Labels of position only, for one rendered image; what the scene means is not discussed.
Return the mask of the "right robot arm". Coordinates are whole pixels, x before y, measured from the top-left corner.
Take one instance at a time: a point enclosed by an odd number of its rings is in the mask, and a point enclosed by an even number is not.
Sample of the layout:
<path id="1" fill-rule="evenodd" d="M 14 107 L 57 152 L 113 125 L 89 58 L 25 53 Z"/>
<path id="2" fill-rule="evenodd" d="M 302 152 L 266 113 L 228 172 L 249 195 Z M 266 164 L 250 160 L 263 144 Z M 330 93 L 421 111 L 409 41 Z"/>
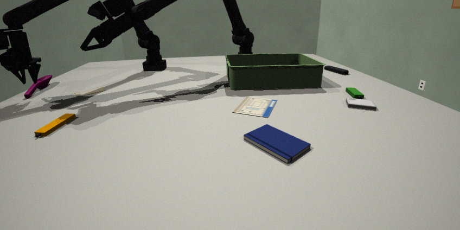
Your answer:
<path id="1" fill-rule="evenodd" d="M 8 26 L 8 29 L 0 29 L 0 50 L 7 49 L 7 51 L 0 55 L 1 66 L 8 71 L 15 71 L 18 69 L 19 63 L 31 62 L 30 48 L 26 48 L 29 46 L 27 34 L 19 29 L 23 29 L 23 24 L 33 18 L 66 1 L 68 0 L 32 0 L 6 12 L 3 15 L 3 22 Z M 135 22 L 134 25 L 139 46 L 142 48 L 147 47 L 146 49 L 149 48 L 143 66 L 164 65 L 166 60 L 162 60 L 162 55 L 159 52 L 159 37 L 150 31 L 144 20 Z M 8 49 L 9 41 L 7 36 L 9 36 L 11 47 L 17 49 Z"/>

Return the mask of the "blue notebook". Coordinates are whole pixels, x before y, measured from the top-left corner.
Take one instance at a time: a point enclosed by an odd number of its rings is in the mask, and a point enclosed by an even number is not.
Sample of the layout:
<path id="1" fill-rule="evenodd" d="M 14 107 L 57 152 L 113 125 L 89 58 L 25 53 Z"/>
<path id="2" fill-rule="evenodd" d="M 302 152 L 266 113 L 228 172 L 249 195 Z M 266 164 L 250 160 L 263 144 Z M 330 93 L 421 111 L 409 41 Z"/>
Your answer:
<path id="1" fill-rule="evenodd" d="M 268 124 L 244 134 L 244 140 L 289 164 L 310 149 L 311 144 Z"/>

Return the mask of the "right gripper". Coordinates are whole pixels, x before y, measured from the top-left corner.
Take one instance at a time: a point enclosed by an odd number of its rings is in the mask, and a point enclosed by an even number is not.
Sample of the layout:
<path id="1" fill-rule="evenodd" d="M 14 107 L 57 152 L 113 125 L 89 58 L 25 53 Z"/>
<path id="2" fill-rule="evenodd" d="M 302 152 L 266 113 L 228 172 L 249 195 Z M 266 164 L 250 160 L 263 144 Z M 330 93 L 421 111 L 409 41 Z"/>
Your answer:
<path id="1" fill-rule="evenodd" d="M 37 64 L 37 62 L 41 62 L 40 57 L 33 57 L 33 60 L 29 63 L 19 63 L 18 69 L 15 71 L 11 71 L 15 76 L 17 76 L 23 84 L 26 83 L 25 79 L 25 69 L 28 70 L 34 84 L 37 83 L 37 76 L 41 67 L 41 64 Z M 21 72 L 22 77 L 20 76 L 19 72 Z"/>

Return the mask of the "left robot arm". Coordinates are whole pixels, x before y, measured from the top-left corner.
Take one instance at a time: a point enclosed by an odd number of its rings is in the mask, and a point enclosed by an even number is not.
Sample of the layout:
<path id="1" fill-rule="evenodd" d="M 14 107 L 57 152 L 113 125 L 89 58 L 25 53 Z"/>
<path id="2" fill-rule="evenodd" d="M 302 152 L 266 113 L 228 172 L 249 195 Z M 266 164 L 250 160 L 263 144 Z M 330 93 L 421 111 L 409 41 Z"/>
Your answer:
<path id="1" fill-rule="evenodd" d="M 118 29 L 126 32 L 135 26 L 135 22 L 147 20 L 175 1 L 176 0 L 145 0 L 132 8 L 125 0 L 105 0 L 103 4 L 101 1 L 98 1 L 89 7 L 88 14 L 99 20 L 103 20 L 105 16 L 107 16 L 108 20 L 100 24 L 106 33 L 118 25 L 120 26 Z M 238 54 L 253 54 L 252 47 L 254 35 L 250 32 L 249 28 L 246 28 L 236 0 L 223 0 L 223 2 L 233 28 L 232 41 L 234 44 L 240 46 Z M 119 17 L 113 19 L 113 16 Z"/>

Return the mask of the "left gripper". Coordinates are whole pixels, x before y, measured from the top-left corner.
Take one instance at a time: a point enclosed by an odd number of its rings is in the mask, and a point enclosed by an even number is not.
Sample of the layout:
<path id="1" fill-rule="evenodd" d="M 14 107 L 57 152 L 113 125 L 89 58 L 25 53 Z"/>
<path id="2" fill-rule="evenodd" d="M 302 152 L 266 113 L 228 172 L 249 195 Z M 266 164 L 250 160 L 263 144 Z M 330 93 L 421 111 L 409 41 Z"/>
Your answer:
<path id="1" fill-rule="evenodd" d="M 118 29 L 119 27 L 120 26 L 118 25 L 117 27 L 109 31 L 108 33 L 106 33 L 106 31 L 103 29 L 101 25 L 94 27 L 90 31 L 90 33 L 88 34 L 88 36 L 86 37 L 86 39 L 84 40 L 80 48 L 84 51 L 88 51 L 88 50 L 98 49 L 98 47 L 99 48 L 106 47 L 112 42 L 113 39 L 115 39 L 116 37 L 118 37 L 119 35 L 123 33 L 121 29 Z M 88 46 L 93 38 L 95 38 L 99 44 Z"/>

